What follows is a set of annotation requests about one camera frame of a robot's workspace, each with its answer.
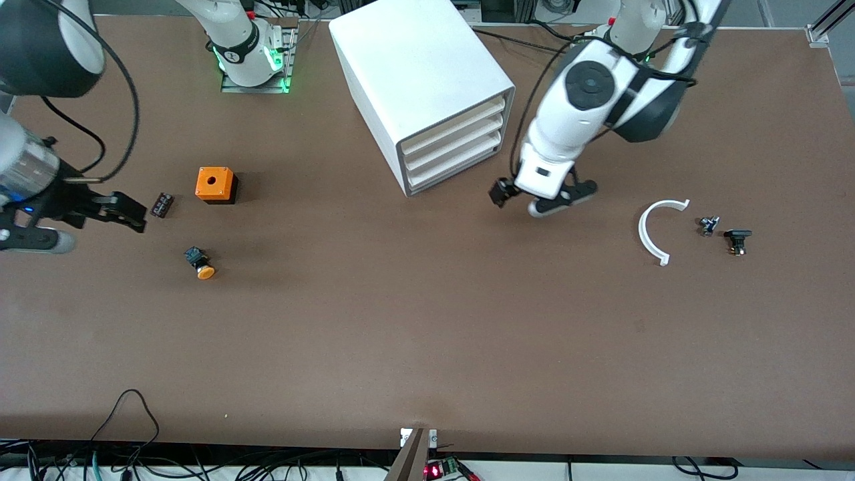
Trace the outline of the orange mushroom push button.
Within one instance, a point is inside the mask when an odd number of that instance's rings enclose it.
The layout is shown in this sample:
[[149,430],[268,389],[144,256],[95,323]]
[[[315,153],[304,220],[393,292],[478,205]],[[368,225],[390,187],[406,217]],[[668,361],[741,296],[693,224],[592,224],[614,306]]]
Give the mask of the orange mushroom push button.
[[216,268],[210,264],[210,257],[198,247],[190,247],[184,252],[184,259],[192,266],[199,280],[207,280],[216,274]]

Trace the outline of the circuit board with red LED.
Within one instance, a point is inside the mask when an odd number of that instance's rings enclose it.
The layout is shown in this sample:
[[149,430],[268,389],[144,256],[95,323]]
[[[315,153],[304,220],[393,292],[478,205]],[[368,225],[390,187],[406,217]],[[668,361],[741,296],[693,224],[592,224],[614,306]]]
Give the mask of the circuit board with red LED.
[[432,460],[425,464],[424,481],[482,481],[468,466],[456,457]]

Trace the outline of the orange button enclosure box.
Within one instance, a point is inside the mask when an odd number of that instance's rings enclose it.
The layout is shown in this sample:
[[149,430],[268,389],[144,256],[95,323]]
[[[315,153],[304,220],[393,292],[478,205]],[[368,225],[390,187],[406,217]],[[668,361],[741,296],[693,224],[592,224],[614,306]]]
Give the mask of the orange button enclosure box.
[[239,177],[226,166],[205,166],[198,170],[195,196],[206,204],[236,204]]

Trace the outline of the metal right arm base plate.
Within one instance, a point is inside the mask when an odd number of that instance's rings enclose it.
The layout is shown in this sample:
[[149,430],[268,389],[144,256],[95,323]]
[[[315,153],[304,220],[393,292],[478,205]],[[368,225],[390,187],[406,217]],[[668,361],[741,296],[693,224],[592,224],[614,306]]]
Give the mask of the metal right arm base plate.
[[299,28],[270,25],[243,63],[229,63],[216,53],[222,92],[290,92],[298,40]]

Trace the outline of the white curved plastic arc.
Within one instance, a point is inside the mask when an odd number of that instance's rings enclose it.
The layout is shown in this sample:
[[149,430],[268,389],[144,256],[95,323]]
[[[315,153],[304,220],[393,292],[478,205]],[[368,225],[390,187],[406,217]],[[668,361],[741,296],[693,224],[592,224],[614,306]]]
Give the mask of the white curved plastic arc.
[[653,213],[654,210],[661,208],[668,208],[677,211],[685,211],[688,206],[691,204],[691,200],[660,200],[655,203],[650,204],[647,209],[645,209],[641,216],[639,217],[637,232],[639,240],[641,241],[642,246],[651,256],[654,256],[657,260],[659,260],[659,266],[667,266],[669,262],[671,262],[671,255],[666,253],[662,249],[660,249],[651,238],[649,234],[649,230],[647,227],[648,219]]

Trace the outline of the white tray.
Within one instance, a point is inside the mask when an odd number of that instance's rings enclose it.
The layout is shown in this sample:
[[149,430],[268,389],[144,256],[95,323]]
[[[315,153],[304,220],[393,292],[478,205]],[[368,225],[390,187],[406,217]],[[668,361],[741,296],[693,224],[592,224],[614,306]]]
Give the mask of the white tray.
[[436,148],[444,141],[450,141],[452,134],[467,128],[474,122],[478,122],[483,118],[489,118],[495,114],[502,117],[505,109],[506,100],[503,96],[492,98],[485,101],[479,106],[473,107],[467,112],[462,112],[443,123],[427,129],[427,131],[415,135],[412,139],[404,140],[401,143],[401,150],[404,156],[414,155],[428,148]]

